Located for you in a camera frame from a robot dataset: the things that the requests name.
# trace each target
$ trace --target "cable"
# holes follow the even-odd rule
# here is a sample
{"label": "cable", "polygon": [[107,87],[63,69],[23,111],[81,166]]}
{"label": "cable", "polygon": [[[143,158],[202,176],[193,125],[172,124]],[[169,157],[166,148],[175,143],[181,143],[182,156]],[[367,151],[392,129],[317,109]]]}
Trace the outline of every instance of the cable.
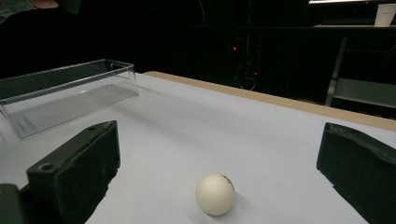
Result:
{"label": "cable", "polygon": [[201,7],[201,10],[202,10],[202,19],[203,19],[202,26],[205,26],[205,11],[204,11],[204,6],[202,5],[201,0],[198,0],[198,3],[199,3],[199,6]]}

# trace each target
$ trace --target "transparent plastic bin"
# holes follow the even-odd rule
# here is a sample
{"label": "transparent plastic bin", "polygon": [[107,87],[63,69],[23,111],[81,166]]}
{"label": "transparent plastic bin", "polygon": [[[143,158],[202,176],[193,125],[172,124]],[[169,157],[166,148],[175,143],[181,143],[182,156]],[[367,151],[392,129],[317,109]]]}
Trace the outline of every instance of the transparent plastic bin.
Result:
{"label": "transparent plastic bin", "polygon": [[98,60],[0,79],[0,112],[23,139],[136,95],[133,64]]}

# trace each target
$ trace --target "dark wall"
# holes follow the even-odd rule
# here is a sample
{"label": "dark wall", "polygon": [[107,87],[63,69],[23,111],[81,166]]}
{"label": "dark wall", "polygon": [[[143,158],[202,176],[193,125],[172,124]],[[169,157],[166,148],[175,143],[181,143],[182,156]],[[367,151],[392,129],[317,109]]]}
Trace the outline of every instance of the dark wall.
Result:
{"label": "dark wall", "polygon": [[[137,72],[157,70],[247,89],[253,78],[254,91],[321,102],[339,36],[207,35],[199,28],[311,27],[325,19],[372,17],[375,9],[313,7],[307,0],[82,0],[78,15],[60,8],[33,10],[0,24],[0,77],[107,58],[134,63]],[[185,32],[189,26],[198,28]],[[375,49],[372,40],[367,36],[353,41]],[[391,41],[381,41],[387,42],[381,51],[391,48]],[[346,58],[356,60],[353,54]],[[380,78],[389,81],[389,75]]]}

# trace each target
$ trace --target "white ball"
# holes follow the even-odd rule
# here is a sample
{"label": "white ball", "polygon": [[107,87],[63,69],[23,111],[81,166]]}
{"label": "white ball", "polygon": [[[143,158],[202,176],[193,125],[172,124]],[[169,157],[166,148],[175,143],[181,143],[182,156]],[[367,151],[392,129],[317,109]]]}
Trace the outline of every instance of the white ball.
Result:
{"label": "white ball", "polygon": [[235,190],[225,175],[206,175],[197,185],[195,199],[202,211],[211,216],[219,216],[233,206]]}

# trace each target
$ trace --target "black marking on ball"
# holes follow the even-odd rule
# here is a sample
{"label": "black marking on ball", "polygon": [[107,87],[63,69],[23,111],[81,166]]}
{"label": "black marking on ball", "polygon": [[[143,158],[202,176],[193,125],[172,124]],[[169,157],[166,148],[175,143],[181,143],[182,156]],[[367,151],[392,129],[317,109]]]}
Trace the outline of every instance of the black marking on ball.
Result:
{"label": "black marking on ball", "polygon": [[222,175],[222,176],[227,179],[228,183],[230,183],[231,186],[233,186],[233,182],[231,182],[231,180],[227,176],[225,176],[225,175]]}

